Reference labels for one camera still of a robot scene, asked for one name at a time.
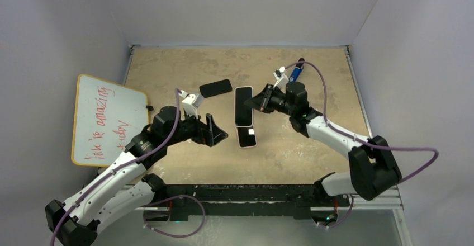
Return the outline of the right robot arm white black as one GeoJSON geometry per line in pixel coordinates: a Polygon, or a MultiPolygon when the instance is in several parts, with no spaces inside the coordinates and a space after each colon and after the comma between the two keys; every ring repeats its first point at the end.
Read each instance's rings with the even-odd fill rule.
{"type": "Polygon", "coordinates": [[[349,172],[329,173],[314,183],[314,198],[321,205],[329,204],[336,196],[350,194],[370,201],[402,180],[383,137],[349,138],[335,131],[324,114],[310,106],[305,86],[300,82],[287,84],[285,91],[268,84],[261,93],[246,100],[245,105],[264,113],[278,111],[288,115],[296,132],[347,158],[349,172]]]}

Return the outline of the dark blue phone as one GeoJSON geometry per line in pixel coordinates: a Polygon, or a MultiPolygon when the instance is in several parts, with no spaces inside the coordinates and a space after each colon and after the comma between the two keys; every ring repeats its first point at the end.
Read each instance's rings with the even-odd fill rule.
{"type": "Polygon", "coordinates": [[[237,87],[235,89],[235,126],[251,127],[253,125],[253,109],[245,101],[253,96],[251,86],[237,87]]]}

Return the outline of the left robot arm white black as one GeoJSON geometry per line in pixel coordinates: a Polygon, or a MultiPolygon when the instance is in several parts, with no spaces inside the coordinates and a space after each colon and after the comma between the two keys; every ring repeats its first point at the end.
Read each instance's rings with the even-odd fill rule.
{"type": "Polygon", "coordinates": [[[183,193],[172,196],[156,174],[146,175],[125,192],[121,190],[166,156],[169,146],[192,140],[213,147],[227,137],[210,114],[206,114],[205,122],[191,115],[182,120],[179,108],[163,107],[90,184],[65,201],[52,200],[46,206],[48,227],[53,233],[50,244],[59,240],[62,245],[91,245],[107,226],[137,207],[187,198],[183,193]]]}

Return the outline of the black phone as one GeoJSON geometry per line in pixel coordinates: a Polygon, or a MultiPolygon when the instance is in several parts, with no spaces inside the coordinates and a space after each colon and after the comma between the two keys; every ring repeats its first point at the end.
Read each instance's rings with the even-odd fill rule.
{"type": "Polygon", "coordinates": [[[254,127],[237,127],[237,139],[239,148],[252,148],[257,146],[254,127]]]}

